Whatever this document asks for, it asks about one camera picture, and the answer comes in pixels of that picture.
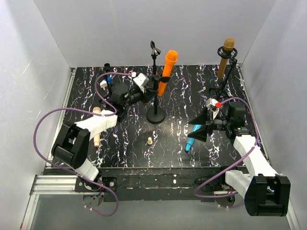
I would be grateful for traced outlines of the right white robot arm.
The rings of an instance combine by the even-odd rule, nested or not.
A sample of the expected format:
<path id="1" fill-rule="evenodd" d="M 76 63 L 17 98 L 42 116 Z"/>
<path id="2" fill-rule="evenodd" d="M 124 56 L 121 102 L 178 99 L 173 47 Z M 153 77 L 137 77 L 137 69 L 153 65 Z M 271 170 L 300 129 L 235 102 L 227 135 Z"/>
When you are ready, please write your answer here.
<path id="1" fill-rule="evenodd" d="M 249 105 L 241 98 L 233 97 L 226 100 L 229 104 L 226 119 L 218 117 L 220 108 L 224 105 L 216 99 L 206 100 L 206 108 L 189 123 L 200 128 L 189 133 L 189 138 L 206 142 L 213 131 L 225 131 L 241 159 L 226 167 L 215 176 L 201 183 L 194 192 L 211 181 L 224 177 L 227 185 L 244 199 L 244 205 L 250 216 L 286 216 L 290 197 L 290 180 L 281 176 L 270 166 L 261 152 L 259 132 L 253 136 L 245 126 L 245 113 Z"/>

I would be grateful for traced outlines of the blue microphone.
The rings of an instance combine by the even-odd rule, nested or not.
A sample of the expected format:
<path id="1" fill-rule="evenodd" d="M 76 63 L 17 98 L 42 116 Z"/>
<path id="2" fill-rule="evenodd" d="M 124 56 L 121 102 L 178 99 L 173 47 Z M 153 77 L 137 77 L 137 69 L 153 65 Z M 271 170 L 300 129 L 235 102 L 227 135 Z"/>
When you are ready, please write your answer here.
<path id="1" fill-rule="evenodd" d="M 201 128 L 201 125 L 194 125 L 192 132 L 198 130 Z M 191 149 L 191 147 L 194 144 L 195 139 L 194 138 L 188 138 L 187 143 L 185 145 L 185 152 L 189 152 L 189 150 Z"/>

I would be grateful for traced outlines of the round-base mic stand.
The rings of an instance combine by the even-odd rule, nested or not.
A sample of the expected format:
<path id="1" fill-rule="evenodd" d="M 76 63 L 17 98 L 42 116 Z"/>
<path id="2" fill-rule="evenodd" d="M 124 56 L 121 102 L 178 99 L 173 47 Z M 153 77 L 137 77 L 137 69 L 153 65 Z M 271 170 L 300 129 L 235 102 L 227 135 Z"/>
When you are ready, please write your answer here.
<path id="1" fill-rule="evenodd" d="M 152 49 L 151 57 L 153 59 L 153 75 L 155 75 L 157 72 L 156 58 L 160 55 L 161 50 L 155 47 L 154 41 L 150 42 L 150 47 Z"/>
<path id="2" fill-rule="evenodd" d="M 149 99 L 151 99 L 154 96 L 154 104 L 153 107 L 149 108 L 146 113 L 146 119 L 151 124 L 160 124 L 165 119 L 165 112 L 164 110 L 158 106 L 158 93 L 159 93 L 159 84 L 162 83 L 168 83 L 169 77 L 162 77 L 158 75 L 152 76 L 153 81 L 153 87 L 148 87 L 147 94 Z"/>

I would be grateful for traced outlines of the gold microphone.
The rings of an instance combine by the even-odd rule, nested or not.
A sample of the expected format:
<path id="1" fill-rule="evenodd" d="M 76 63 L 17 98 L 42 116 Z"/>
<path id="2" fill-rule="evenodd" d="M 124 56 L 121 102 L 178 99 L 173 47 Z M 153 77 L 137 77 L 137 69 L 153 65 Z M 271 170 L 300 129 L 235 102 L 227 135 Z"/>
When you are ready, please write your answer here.
<path id="1" fill-rule="evenodd" d="M 228 59 L 231 57 L 236 57 L 237 55 L 237 50 L 235 49 L 235 39 L 232 37 L 227 38 L 224 45 L 218 48 L 217 54 L 221 57 L 217 76 L 218 79 L 222 79 Z"/>

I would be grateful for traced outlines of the pink microphone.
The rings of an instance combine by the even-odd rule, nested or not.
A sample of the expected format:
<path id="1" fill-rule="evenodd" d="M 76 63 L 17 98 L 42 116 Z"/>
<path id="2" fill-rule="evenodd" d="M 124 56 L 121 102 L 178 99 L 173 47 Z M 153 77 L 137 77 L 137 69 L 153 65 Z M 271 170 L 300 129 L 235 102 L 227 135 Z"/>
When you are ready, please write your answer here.
<path id="1" fill-rule="evenodd" d="M 100 107 L 94 107 L 93 113 L 99 114 L 101 113 Z M 100 146 L 100 134 L 94 136 L 94 146 L 98 148 Z"/>

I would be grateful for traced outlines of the black marbled table mat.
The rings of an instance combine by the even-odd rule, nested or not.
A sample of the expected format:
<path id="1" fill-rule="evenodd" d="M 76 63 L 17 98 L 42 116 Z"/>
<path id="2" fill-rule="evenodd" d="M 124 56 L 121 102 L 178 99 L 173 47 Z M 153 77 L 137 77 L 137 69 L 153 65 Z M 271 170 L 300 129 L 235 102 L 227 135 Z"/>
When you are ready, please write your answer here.
<path id="1" fill-rule="evenodd" d="M 165 120 L 158 125 L 146 119 L 147 105 L 137 103 L 116 127 L 102 132 L 100 146 L 90 141 L 87 158 L 96 167 L 202 167 L 228 166 L 240 159 L 225 132 L 214 131 L 206 143 L 195 141 L 185 152 L 188 133 L 193 129 L 188 121 L 205 107 L 205 100 L 218 87 L 218 65 L 175 66 L 160 106 Z M 92 111 L 103 106 L 94 91 L 94 82 L 102 67 L 78 67 L 75 72 L 68 107 Z M 153 140 L 147 144 L 148 137 Z"/>

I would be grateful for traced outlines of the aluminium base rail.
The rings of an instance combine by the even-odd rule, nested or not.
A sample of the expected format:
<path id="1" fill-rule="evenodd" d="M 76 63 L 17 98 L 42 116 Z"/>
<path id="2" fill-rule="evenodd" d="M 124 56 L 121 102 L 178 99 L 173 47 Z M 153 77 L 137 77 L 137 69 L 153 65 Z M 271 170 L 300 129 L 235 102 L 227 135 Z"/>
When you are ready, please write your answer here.
<path id="1" fill-rule="evenodd" d="M 54 157 L 51 164 L 54 167 L 69 167 Z M 113 182 L 111 190 L 116 192 L 119 200 L 201 199 L 207 202 L 215 191 L 226 188 L 224 177 L 202 187 L 198 191 L 201 197 L 194 195 L 195 189 L 228 166 L 96 168 L 99 170 L 99 181 L 105 185 Z"/>

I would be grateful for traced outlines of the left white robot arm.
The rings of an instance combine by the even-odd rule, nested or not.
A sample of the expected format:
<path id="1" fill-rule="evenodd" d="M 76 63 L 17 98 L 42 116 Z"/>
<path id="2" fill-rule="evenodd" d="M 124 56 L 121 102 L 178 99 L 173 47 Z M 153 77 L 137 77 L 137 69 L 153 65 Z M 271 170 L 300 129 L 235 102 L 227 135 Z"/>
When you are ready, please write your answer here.
<path id="1" fill-rule="evenodd" d="M 106 99 L 109 104 L 98 115 L 61 126 L 51 150 L 52 156 L 70 166 L 80 176 L 97 182 L 99 170 L 87 158 L 90 141 L 121 122 L 129 106 L 137 102 L 145 104 L 157 93 L 158 90 L 149 84 L 143 87 L 133 85 L 131 88 L 124 83 L 112 85 Z"/>

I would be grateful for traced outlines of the small beige adapter piece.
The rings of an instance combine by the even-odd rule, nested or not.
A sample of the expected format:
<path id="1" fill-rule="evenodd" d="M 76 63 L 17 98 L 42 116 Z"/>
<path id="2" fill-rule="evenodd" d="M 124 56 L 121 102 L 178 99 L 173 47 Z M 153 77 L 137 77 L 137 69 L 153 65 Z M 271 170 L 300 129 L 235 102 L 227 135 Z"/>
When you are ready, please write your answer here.
<path id="1" fill-rule="evenodd" d="M 148 137 L 147 144 L 148 145 L 152 145 L 153 144 L 153 140 L 152 140 L 151 137 Z"/>

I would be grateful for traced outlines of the left tripod clip stand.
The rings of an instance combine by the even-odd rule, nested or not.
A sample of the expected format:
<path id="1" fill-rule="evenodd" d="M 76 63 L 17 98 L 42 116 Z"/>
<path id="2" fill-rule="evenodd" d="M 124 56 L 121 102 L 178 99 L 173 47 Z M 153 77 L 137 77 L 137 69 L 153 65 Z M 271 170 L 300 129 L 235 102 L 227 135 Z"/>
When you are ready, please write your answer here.
<path id="1" fill-rule="evenodd" d="M 106 90 L 106 95 L 104 99 L 107 100 L 111 104 L 122 105 L 121 99 L 121 85 L 120 84 L 112 84 L 112 78 L 110 75 L 105 75 L 103 77 L 103 81 L 101 82 L 101 88 Z"/>

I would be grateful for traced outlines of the orange microphone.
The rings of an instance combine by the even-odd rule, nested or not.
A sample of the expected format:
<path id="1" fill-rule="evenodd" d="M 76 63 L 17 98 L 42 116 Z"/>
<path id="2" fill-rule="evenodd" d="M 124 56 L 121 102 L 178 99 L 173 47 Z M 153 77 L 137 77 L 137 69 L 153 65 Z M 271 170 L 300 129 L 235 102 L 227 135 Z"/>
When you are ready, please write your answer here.
<path id="1" fill-rule="evenodd" d="M 162 77 L 159 82 L 158 96 L 163 95 L 166 89 L 167 83 L 169 81 L 173 66 L 177 62 L 177 58 L 178 58 L 178 53 L 175 50 L 169 50 L 167 55 L 165 56 L 165 65 L 163 68 Z"/>

